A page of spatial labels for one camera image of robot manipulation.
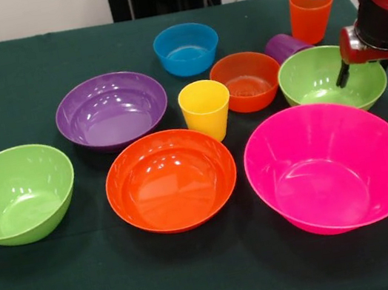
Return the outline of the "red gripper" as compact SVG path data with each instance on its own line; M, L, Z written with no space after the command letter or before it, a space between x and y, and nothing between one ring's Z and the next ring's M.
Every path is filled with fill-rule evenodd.
M388 68L388 49L378 49L361 41L355 32L355 27L344 27L341 30L339 45L341 50L341 68L337 77L336 86L347 85L349 79L349 64L363 64L381 61L381 66Z

